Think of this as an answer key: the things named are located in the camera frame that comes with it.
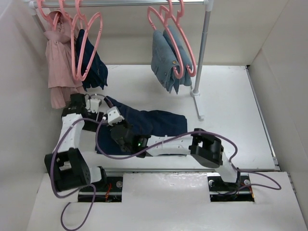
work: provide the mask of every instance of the pink fabric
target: pink fabric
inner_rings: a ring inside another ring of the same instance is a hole
[[[57,12],[51,12],[50,17],[54,18]],[[51,89],[51,105],[57,109],[66,106],[71,94],[84,93],[82,82],[73,78],[70,34],[70,24],[61,13],[55,31],[50,29],[44,33],[49,40],[46,48],[48,88]]]

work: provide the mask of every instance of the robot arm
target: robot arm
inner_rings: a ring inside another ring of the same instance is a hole
[[[88,121],[80,121],[76,125],[72,125],[81,118],[90,117],[100,121],[103,118],[102,113],[98,113],[100,104],[100,100],[91,99],[91,103],[89,103],[85,102],[84,95],[74,94],[71,95],[71,105],[63,111],[63,127],[59,142],[68,128],[72,127],[72,129],[64,138],[57,153],[54,183],[59,192],[106,180],[104,169],[102,167],[89,168],[78,149],[82,129],[88,128],[87,130],[94,131],[93,123],[89,124],[87,123]],[[158,142],[171,138],[135,135],[131,131],[132,125],[121,116],[117,107],[110,108],[104,116],[108,119],[111,137],[124,152],[135,154]],[[218,172],[224,182],[238,183],[239,181],[239,174],[229,163],[221,145],[221,140],[215,136],[203,133],[192,134],[190,137],[184,136],[166,143],[162,142],[137,157],[144,158],[146,156],[165,154],[191,155],[202,166],[213,168]],[[51,158],[52,154],[45,156],[45,166],[49,174]]]

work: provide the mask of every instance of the clothing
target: clothing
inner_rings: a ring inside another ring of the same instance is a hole
[[[184,86],[190,86],[190,85],[192,84],[192,80],[191,80],[191,77],[190,77],[190,75],[189,75],[189,73],[188,73],[188,71],[187,71],[186,66],[189,65],[189,67],[190,67],[191,70],[192,70],[192,68],[193,68],[193,67],[192,67],[192,66],[193,66],[193,65],[192,65],[192,62],[191,62],[191,60],[190,60],[190,57],[187,55],[187,52],[185,51],[185,49],[184,49],[183,46],[182,46],[182,43],[181,43],[181,40],[180,40],[180,38],[179,38],[179,34],[177,33],[176,28],[173,27],[173,26],[168,26],[168,28],[169,28],[169,30],[170,30],[170,32],[171,32],[171,34],[172,34],[172,36],[173,36],[173,38],[174,38],[174,40],[175,40],[175,43],[176,43],[176,45],[177,45],[177,47],[178,47],[178,49],[179,49],[179,52],[180,52],[180,55],[181,55],[181,58],[182,58],[182,62],[183,62],[183,66],[184,66],[184,68],[185,68],[185,69],[184,69],[183,77],[180,79],[179,84],[180,84],[180,85],[184,85]],[[171,47],[171,49],[172,49],[174,55],[176,56],[175,49],[174,49],[174,47],[173,47],[173,45],[172,45],[171,39],[170,39],[168,33],[166,32],[166,30],[164,30],[163,35],[164,35],[164,37],[165,37],[167,43],[168,43],[169,46]]]
[[[76,40],[76,67],[78,66],[81,44],[84,34],[85,31],[81,29],[79,31],[78,38]],[[84,74],[86,71],[93,50],[94,47],[87,38],[81,65],[82,74]],[[108,77],[108,69],[106,65],[100,60],[100,57],[96,52],[90,70],[88,72],[88,75],[86,79],[82,82],[84,90],[86,91],[87,88],[96,88],[96,87],[101,87],[102,89],[104,89],[104,86],[107,86],[107,77]]]
[[[153,33],[151,69],[161,85],[171,93],[176,81],[173,67],[179,68],[179,62],[168,45],[163,34],[156,30]]]
[[[55,31],[51,28],[44,32],[49,40],[46,47],[48,62],[48,88],[51,89],[51,106],[59,109],[70,101],[70,95],[84,93],[82,82],[74,80],[72,73],[71,29],[67,20],[59,11],[50,13],[53,19],[59,13],[60,17]]]
[[[116,106],[121,115],[133,125],[132,131],[136,135],[153,135],[163,137],[177,136],[187,132],[187,120],[183,115],[173,114],[165,111],[138,111],[113,98],[107,98]],[[129,155],[122,152],[118,144],[111,138],[110,130],[107,126],[101,126],[98,134],[98,144],[100,148],[111,155]]]

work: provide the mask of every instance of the clothing rack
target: clothing rack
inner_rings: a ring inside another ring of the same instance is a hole
[[[36,1],[24,0],[29,7],[30,13],[34,18],[34,21],[42,31],[45,31],[45,27],[41,22],[36,9],[38,5]],[[173,0],[172,4],[179,4],[178,0]],[[184,0],[186,4],[203,4],[205,5],[205,17],[203,23],[203,31],[201,36],[201,45],[199,51],[198,67],[194,87],[192,86],[191,96],[194,99],[195,107],[197,110],[198,118],[200,121],[204,120],[204,108],[200,99],[200,78],[202,71],[203,58],[205,53],[205,45],[207,39],[208,25],[210,20],[211,11],[213,9],[214,0]],[[166,0],[97,0],[97,1],[82,1],[80,7],[102,7],[102,6],[140,6],[140,5],[162,5],[167,4]],[[43,2],[42,8],[58,8],[60,7],[58,2]],[[64,7],[75,7],[74,1],[64,2]]]

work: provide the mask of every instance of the navy blue garment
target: navy blue garment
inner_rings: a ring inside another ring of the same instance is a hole
[[[168,26],[174,40],[175,40],[175,43],[179,49],[179,52],[180,52],[180,55],[181,55],[181,58],[182,58],[182,62],[183,62],[183,66],[184,66],[184,74],[183,74],[183,77],[180,79],[179,81],[179,85],[184,85],[184,86],[190,86],[192,84],[192,80],[191,80],[191,77],[190,75],[188,74],[188,71],[187,71],[187,68],[186,66],[189,65],[189,67],[192,69],[193,65],[192,65],[192,62],[190,60],[190,57],[187,55],[187,52],[185,51],[185,49],[183,48],[183,45],[181,43],[181,39],[179,38],[179,34],[177,33],[177,29],[173,26]],[[175,53],[175,49],[172,45],[172,42],[171,42],[171,39],[168,35],[168,33],[166,32],[166,30],[164,30],[164,33],[163,33],[167,43],[169,44],[169,46],[171,47],[174,55],[176,56],[176,53]],[[179,91],[179,86],[174,84],[174,89],[176,90],[176,92]]]
[[[76,45],[75,45],[76,67],[78,66],[81,44],[82,44],[84,34],[85,34],[85,31],[81,29],[79,31],[78,38],[76,40]],[[82,65],[81,65],[82,74],[84,74],[86,71],[86,68],[89,64],[93,50],[94,50],[94,47],[87,38],[85,51],[83,54]],[[84,90],[87,91],[87,88],[96,88],[96,87],[101,87],[102,89],[104,89],[104,86],[107,86],[107,77],[108,77],[108,69],[106,65],[101,61],[98,53],[96,52],[94,55],[94,59],[90,67],[90,70],[88,72],[88,75],[86,79],[82,82]]]
[[[108,99],[118,108],[121,115],[133,125],[132,131],[137,135],[153,135],[163,137],[177,136],[187,132],[187,120],[183,115],[165,111],[138,111],[122,104],[109,96]],[[107,126],[101,126],[98,134],[98,144],[106,154],[129,155],[122,152],[117,143],[111,138]]]
[[[151,69],[156,75],[160,84],[171,93],[177,78],[174,75],[173,67],[179,67],[171,47],[163,34],[156,30],[153,33]]]

